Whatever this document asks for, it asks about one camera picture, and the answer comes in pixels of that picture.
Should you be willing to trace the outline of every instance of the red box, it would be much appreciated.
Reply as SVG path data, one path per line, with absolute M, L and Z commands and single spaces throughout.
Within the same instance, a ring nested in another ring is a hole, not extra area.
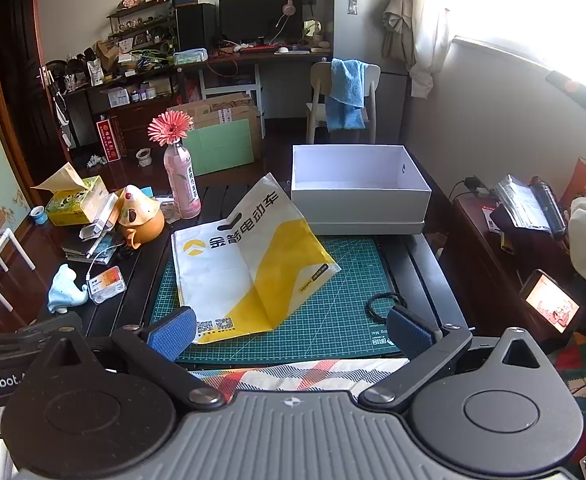
M 97 131 L 102 141 L 106 160 L 113 162 L 126 155 L 124 138 L 117 118 L 113 117 L 96 123 Z

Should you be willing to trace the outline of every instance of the yellow logo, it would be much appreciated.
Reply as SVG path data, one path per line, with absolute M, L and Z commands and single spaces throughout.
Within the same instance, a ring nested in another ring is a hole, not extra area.
M 189 256 L 197 256 L 198 254 L 202 254 L 204 251 L 198 249 L 198 247 L 205 248 L 207 245 L 202 240 L 189 240 L 184 244 L 184 248 L 182 251 L 186 253 L 189 249 L 193 247 L 187 254 Z

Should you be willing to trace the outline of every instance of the pink flower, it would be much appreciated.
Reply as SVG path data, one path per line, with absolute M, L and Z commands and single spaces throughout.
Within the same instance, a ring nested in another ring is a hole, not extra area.
M 186 130 L 193 126 L 193 119 L 184 112 L 167 110 L 148 125 L 148 137 L 160 146 L 173 144 L 186 137 Z

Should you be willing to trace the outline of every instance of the headphones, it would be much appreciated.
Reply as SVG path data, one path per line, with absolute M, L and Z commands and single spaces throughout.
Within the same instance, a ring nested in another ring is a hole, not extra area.
M 293 0 L 287 0 L 285 5 L 282 7 L 282 14 L 285 16 L 293 16 L 293 14 L 295 14 L 295 5 L 293 5 Z

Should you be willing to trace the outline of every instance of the plastic bottle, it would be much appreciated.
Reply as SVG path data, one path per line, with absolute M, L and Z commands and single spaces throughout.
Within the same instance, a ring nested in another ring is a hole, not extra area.
M 191 166 L 191 154 L 178 140 L 164 152 L 164 167 L 169 176 L 175 208 L 181 218 L 195 218 L 201 204 Z

